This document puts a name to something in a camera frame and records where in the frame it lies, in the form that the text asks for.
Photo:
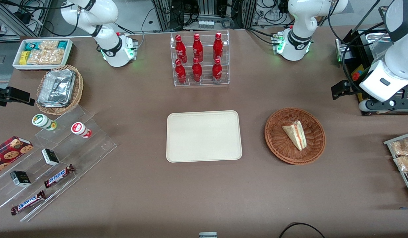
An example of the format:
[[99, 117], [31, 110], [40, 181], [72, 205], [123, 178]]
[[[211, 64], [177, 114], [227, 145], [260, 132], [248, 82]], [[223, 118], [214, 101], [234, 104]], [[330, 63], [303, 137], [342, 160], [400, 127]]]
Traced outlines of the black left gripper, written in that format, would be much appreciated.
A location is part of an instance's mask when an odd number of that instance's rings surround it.
[[342, 96], [351, 96], [360, 93], [359, 87], [355, 86], [349, 80], [342, 80], [342, 84], [336, 84], [331, 87], [332, 99], [336, 100]]

